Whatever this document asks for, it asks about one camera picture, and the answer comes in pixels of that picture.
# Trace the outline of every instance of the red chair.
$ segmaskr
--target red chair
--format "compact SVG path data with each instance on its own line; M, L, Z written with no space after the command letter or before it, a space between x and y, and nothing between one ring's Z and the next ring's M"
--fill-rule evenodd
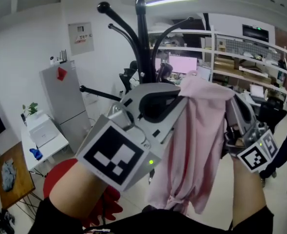
M44 198L47 198L54 187L54 185L59 181L60 178L77 162L77 159L72 158L61 162L56 165L47 175L43 193ZM85 228L90 227L91 224L99 225L98 216L103 214L103 207L105 208L105 218L108 220L116 220L112 215L113 213L120 213L123 211L123 208L119 206L116 201L120 198L120 193L114 189L112 186L108 186L104 191L102 197L99 199L94 209L90 213L89 217L85 220L82 220L82 224Z

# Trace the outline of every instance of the white table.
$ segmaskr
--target white table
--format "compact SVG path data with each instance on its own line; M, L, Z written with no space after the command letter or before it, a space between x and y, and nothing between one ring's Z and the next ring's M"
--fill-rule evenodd
M36 149L36 144L31 140L29 132L26 127L21 129L21 139L22 139L22 147L24 158L26 162L27 169L30 171L34 169L36 166L49 159L53 154L60 151L62 148L66 147L69 142L67 139L59 132L59 134L48 141L46 144L39 148L42 158L40 160L36 160L34 155L30 152L31 148Z

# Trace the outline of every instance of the white shelf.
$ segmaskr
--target white shelf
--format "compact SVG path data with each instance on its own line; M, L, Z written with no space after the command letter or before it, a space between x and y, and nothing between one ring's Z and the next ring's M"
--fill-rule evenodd
M253 41L253 42L258 42L258 43L261 43L261 44L266 45L268 47L271 47L271 48L274 48L274 49L278 49L280 51L283 51L283 52L287 53L287 49L285 49L285 48L282 48L280 46L276 46L276 45L270 44L270 43L268 43L266 41L261 41L261 40L255 39L255 38L244 37L244 36L233 35L233 34L227 34L227 33L222 33L222 32L218 32L218 31L216 31L215 34L216 35L221 35L221 36L228 36L228 37L232 37L232 38L246 39L246 40L250 40L250 41Z
M163 31L160 30L160 31L149 31L148 32L149 34L162 34ZM195 52L203 52L203 53L211 53L211 59L210 59L210 62L211 62L211 76L210 76L210 81L212 81L212 75L215 73L215 74L221 74L221 75L225 75L225 76L230 76L230 77L234 77L234 78L238 78L238 79L242 79L242 80L246 80L246 81L249 81L249 82L253 82L253 83L256 83L256 84L259 84L259 85L262 85L264 87L267 87L267 88L270 88L270 89L273 89L273 90L276 90L276 91L279 91L283 94L286 95L286 98L285 98L285 101L284 101L284 107L287 103L287 90L285 88L277 88L271 84L266 84L266 83L263 83L263 82L259 82L259 81L255 81L253 79L250 79L250 78L246 78L242 75L236 75L236 74L231 74L231 73L228 73L228 72L224 72L224 71L218 71L218 70L214 70L214 58L215 58L215 55L224 55L224 56L229 56L229 57L233 57L233 58L239 58L239 59L243 59L243 60L248 60L248 61L251 61L251 62L254 62L254 63L258 63L260 65L263 65L267 68L272 68L272 69L275 69L275 70L278 70L278 71L281 71L285 74L287 74L287 70L284 70L278 66L275 66L275 65L272 65L272 64L269 64L269 63L266 63L264 61L260 61L260 60L256 60L256 59L253 59L253 58L249 58L249 57L245 57L245 56L241 56L241 55L237 55L237 54L233 54L233 53L226 53L226 52L221 52L221 51L216 51L215 50L215 41L216 41L216 38L218 36L227 36L227 37L231 37L231 38L237 38L237 39L245 39L245 40L248 40L248 41L251 41L251 42L256 42L256 43L260 43L264 46L267 46L269 48L273 48L273 49L276 49L276 50L279 50L283 53L286 53L287 54L287 49L285 48L282 48L280 46L276 46L276 45L273 45L273 44L270 44L268 42L265 42L265 41L261 41L261 40L258 40L258 39L254 39L254 38L250 38L250 37L245 37L245 36L239 36L239 35L233 35L233 34L228 34L228 33L223 33L223 32L217 32L214 30L214 26L211 26L211 30L209 31L206 31L206 30L182 30L182 29L179 29L179 30L174 30L172 31L171 33L181 33L181 34L201 34L201 35L207 35L207 36L211 36L211 49L202 49L202 48L191 48L191 47L159 47L160 50L182 50L182 51L195 51Z
M220 70L215 70L214 69L213 73L214 74L224 75L224 76L234 77L234 78L241 79L241 80L246 80L246 81L249 81L249 82L253 82L253 83L259 84L261 86L264 86L264 87L267 87L267 88L270 88L270 89L273 89L273 90L276 90L276 91L279 91L279 92L287 95L287 91L286 91L285 88L278 88L278 87L273 86L271 84L266 84L264 82L260 82L260 81L257 81L257 80L246 78L246 77L241 76L241 75L236 75L236 74L232 74L232 73L228 73L228 72L224 72L224 71L220 71Z
M256 60L256 59L253 59L253 58L250 58L250 57L245 57L245 56L241 56L241 55L238 55L238 54L227 53L227 52L222 52L222 51L214 51L214 53L218 54L218 55L224 55L224 56L228 56L228 57L240 58L240 59L256 62L258 64L264 65L264 66L269 67L269 68L276 69L278 71L281 71L281 72L287 74L287 70L279 68L277 66L274 66L272 64L266 63L266 62L261 61L261 60Z
M162 34L164 30L155 30L149 31L148 34ZM210 30L192 30L192 29L176 29L170 32L171 33L182 33L182 34L203 34L203 35L211 35Z
M183 51L195 51L195 52L212 53L212 50L210 50L210 49L191 48L191 47L159 47L158 49L183 50Z
M212 53L212 50L210 50L210 49L191 48L191 47L159 47L158 49L163 49L163 50L183 50L183 51L196 51L196 52ZM245 57L245 56L241 56L241 55L238 55L238 54L221 52L221 51L216 51L216 50L214 51L214 53L217 54L217 55L224 55L224 56L229 56L229 57L249 60L249 61L252 61L252 62L261 64L261 65L264 65L264 66L269 67L269 68L276 69L278 71L281 71L281 72L287 74L287 70L279 68L279 67L274 66L272 64L266 63L264 61L256 60L256 59Z

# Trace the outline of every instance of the pink cloth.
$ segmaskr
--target pink cloth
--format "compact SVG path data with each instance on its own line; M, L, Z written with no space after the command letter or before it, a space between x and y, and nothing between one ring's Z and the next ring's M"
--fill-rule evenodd
M179 95L189 97L147 194L148 204L201 214L216 176L224 139L226 100L234 91L188 74Z

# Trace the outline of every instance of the printer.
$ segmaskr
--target printer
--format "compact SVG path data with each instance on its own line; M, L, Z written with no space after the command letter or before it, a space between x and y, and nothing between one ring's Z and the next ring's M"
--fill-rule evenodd
M59 134L58 128L46 114L41 114L36 118L28 117L26 118L26 124L30 137L38 148Z

